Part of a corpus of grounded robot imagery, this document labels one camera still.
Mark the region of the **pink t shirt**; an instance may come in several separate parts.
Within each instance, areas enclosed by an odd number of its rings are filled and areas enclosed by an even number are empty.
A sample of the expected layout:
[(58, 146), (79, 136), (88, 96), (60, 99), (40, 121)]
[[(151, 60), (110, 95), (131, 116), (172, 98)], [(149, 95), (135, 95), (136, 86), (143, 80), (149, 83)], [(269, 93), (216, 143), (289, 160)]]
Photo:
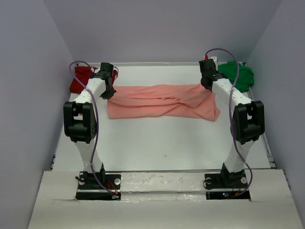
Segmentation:
[(216, 121), (220, 110), (215, 94), (201, 84), (115, 86), (108, 100), (110, 119), (176, 116)]

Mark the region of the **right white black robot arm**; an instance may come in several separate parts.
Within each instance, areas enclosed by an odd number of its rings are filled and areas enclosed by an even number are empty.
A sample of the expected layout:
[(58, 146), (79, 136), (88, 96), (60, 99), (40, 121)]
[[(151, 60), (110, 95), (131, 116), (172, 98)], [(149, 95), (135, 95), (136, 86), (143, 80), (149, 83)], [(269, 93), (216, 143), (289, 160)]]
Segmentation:
[(229, 107), (230, 131), (233, 138), (229, 155), (220, 173), (205, 174), (207, 190), (245, 188), (248, 185), (244, 168), (254, 142), (265, 131), (264, 104), (253, 101), (237, 90), (219, 73), (213, 59), (199, 61), (202, 86), (220, 97)]

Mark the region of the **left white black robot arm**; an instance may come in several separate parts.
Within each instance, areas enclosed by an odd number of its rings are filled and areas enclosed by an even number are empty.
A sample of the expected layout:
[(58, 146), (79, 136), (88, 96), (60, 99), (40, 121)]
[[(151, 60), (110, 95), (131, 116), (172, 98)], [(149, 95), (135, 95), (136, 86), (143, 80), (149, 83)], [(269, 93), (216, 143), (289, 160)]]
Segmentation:
[(99, 138), (97, 99), (101, 97), (109, 100), (116, 93), (113, 72), (114, 66), (111, 63), (102, 62), (98, 72), (91, 71), (86, 84), (72, 73), (83, 90), (76, 99), (63, 105), (64, 133), (76, 145), (83, 163), (83, 175), (77, 179), (107, 192), (110, 190), (104, 186), (104, 165), (96, 149)]

